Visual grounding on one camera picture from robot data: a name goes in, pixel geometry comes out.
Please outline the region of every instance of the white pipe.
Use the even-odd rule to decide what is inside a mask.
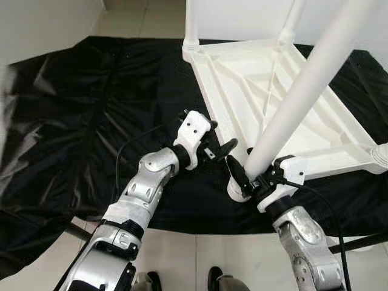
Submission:
[[[293,42],[295,37],[295,28],[301,18],[305,5],[306,0],[293,0],[293,4],[287,16],[286,23],[280,32],[279,42],[288,44]]]
[[[198,2],[199,0],[186,0],[186,30],[182,48],[184,51],[192,52],[199,46]]]
[[[249,179],[266,171],[353,50],[356,35],[380,0],[347,1],[316,43],[285,100],[245,163]]]

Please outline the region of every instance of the black tarp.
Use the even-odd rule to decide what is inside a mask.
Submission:
[[[0,169],[0,278],[33,262],[76,215],[97,220],[114,187],[115,158],[129,138],[184,109],[207,114],[181,40],[89,37],[71,49],[13,64],[3,92],[9,128]],[[299,45],[307,56],[311,47]],[[388,75],[365,51],[354,51],[331,83],[378,143],[388,142]],[[145,153],[171,144],[172,124],[124,154],[124,187]],[[184,172],[164,189],[150,227],[186,233],[271,232],[251,202],[229,199],[221,162]],[[388,175],[354,172],[308,181],[340,213],[346,235],[388,228]],[[295,198],[329,234],[330,213],[314,195]]]

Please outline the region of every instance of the black cable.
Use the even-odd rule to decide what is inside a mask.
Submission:
[[[117,156],[116,156],[116,182],[115,182],[115,185],[116,185],[116,192],[113,192],[112,194],[112,198],[111,198],[111,203],[115,202],[117,200],[117,197],[118,195],[120,194],[120,185],[119,185],[119,165],[120,165],[120,157],[124,151],[124,149],[129,145],[131,144],[132,142],[136,141],[137,139],[139,138],[142,138],[143,136],[145,135],[149,135],[150,133],[153,133],[155,130],[158,130],[158,129],[161,129],[162,127],[165,127],[167,125],[169,125],[171,122],[173,121],[176,121],[176,120],[181,120],[181,117],[174,117],[172,118],[171,120],[167,121],[166,123],[164,124],[160,124],[158,126],[155,126],[153,127],[152,129],[149,129],[145,132],[142,132],[140,133],[139,135],[136,135],[135,137],[131,138],[130,140],[126,141],[119,149],[118,153],[117,153]]]
[[[304,189],[306,191],[313,192],[319,198],[322,199],[322,201],[326,204],[327,208],[329,208],[330,211],[332,212],[332,217],[333,217],[333,220],[334,220],[334,224],[335,224],[335,227],[337,228],[337,231],[338,231],[338,239],[340,241],[339,242],[339,244],[340,244],[339,247],[341,249],[340,252],[341,252],[342,267],[344,269],[344,278],[345,278],[346,290],[347,291],[352,291],[352,288],[350,286],[349,271],[347,269],[346,251],[345,251],[345,246],[344,246],[344,237],[343,237],[343,233],[342,233],[342,230],[341,230],[340,222],[338,221],[338,215],[336,214],[336,211],[332,207],[331,203],[319,191],[317,191],[315,189],[312,189],[310,187],[307,187],[305,185],[299,185],[299,184],[296,184],[296,183],[293,183],[293,182],[288,182],[287,180],[286,181],[282,181],[282,184],[289,185],[289,186],[292,186],[292,187],[295,187],[295,188]]]

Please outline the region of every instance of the floor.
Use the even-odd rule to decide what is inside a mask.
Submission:
[[[105,0],[93,34],[123,38],[183,38],[185,0]],[[75,219],[92,231],[93,224]],[[0,290],[49,291],[82,246],[66,233],[32,265],[0,281]],[[348,252],[354,291],[388,290],[388,244]],[[297,290],[277,235],[187,235],[148,230],[135,261],[139,271],[156,270],[163,290],[205,291],[207,272],[218,265],[251,290]]]

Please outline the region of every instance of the shoe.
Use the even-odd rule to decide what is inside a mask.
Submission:
[[[162,291],[162,284],[160,283],[160,278],[156,272],[148,272],[148,277],[152,280],[152,291]]]
[[[207,276],[207,291],[218,291],[217,278],[222,276],[223,272],[219,267],[211,267]]]

